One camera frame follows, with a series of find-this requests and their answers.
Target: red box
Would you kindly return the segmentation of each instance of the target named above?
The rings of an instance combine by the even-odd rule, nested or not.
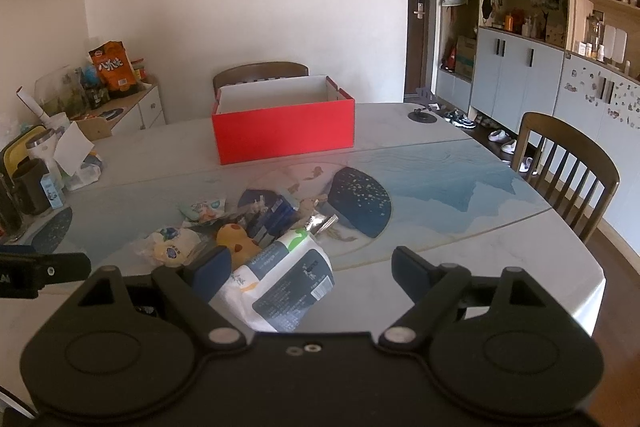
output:
[[[328,76],[225,86],[213,108],[220,163],[353,147],[355,100]]]

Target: black mug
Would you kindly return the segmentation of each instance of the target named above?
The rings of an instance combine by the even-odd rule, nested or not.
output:
[[[45,210],[51,208],[49,198],[40,185],[42,177],[49,174],[47,164],[37,158],[23,163],[14,172],[15,193],[20,203],[20,209],[30,216],[39,216]]]

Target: chair backrest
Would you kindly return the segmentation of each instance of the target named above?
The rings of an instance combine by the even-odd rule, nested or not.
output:
[[[258,64],[238,66],[217,74],[213,78],[213,87],[218,92],[220,87],[223,86],[233,86],[234,84],[256,82],[270,78],[295,78],[297,76],[308,76],[308,74],[309,69],[306,66],[295,62],[260,62]]]
[[[540,134],[542,139],[536,149],[533,162],[526,176],[526,181],[538,190],[549,204],[553,205],[554,210],[562,216],[562,219],[574,230],[580,240],[586,243],[602,219],[616,190],[618,190],[618,185],[620,184],[618,169],[616,169],[616,166],[607,153],[604,152],[596,142],[574,127],[571,127],[562,120],[558,120],[558,118],[547,116],[546,114],[528,112],[522,118],[518,145],[513,155],[513,162],[511,163],[511,168],[516,172],[520,170],[520,164],[527,150],[529,135],[532,131]],[[542,170],[538,172],[537,176],[534,176],[534,169],[540,163],[545,144],[548,146],[549,142],[551,142],[553,146],[546,157]],[[553,178],[551,181],[548,181],[547,177],[550,176],[549,172],[554,163],[558,148],[564,149],[564,155],[556,168],[555,174],[553,174]],[[573,162],[573,166],[566,179],[561,181],[562,172],[570,156],[575,157],[575,162]],[[567,193],[571,188],[578,169],[580,169],[580,171],[582,170],[580,168],[582,164],[585,169],[584,173],[577,187],[575,187],[574,195],[569,199]],[[591,184],[588,192],[584,195],[581,206],[576,208],[576,202],[584,192],[585,184],[590,177],[590,173],[595,176],[595,180],[593,184]],[[591,216],[587,218],[585,216],[585,210],[593,198],[598,182],[602,184],[603,191],[591,212]],[[552,201],[555,192],[559,192],[559,194],[557,194],[556,200]]]

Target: marble tabletop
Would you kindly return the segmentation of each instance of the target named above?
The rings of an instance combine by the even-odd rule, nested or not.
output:
[[[590,252],[508,166],[440,118],[409,120],[415,107],[357,105],[349,150],[230,166],[220,166],[210,120],[102,140],[105,172],[68,198],[73,219],[58,251],[85,251],[94,268],[148,273],[135,241],[179,225],[178,204],[225,197],[233,206],[286,189],[299,199],[319,197],[341,216],[335,233],[320,239],[335,288],[311,308],[300,331],[380,334],[412,305],[391,277],[389,259],[403,245],[475,275],[522,266],[591,333],[605,279]],[[0,385],[21,399],[28,401],[18,372],[21,349],[75,287],[47,287],[33,302],[2,303]],[[228,316],[216,299],[212,305]]]

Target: orange snack bag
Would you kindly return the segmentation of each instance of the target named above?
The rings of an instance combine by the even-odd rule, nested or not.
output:
[[[89,52],[98,71],[98,77],[107,86],[112,98],[129,96],[138,92],[136,75],[131,69],[122,42],[110,41]]]

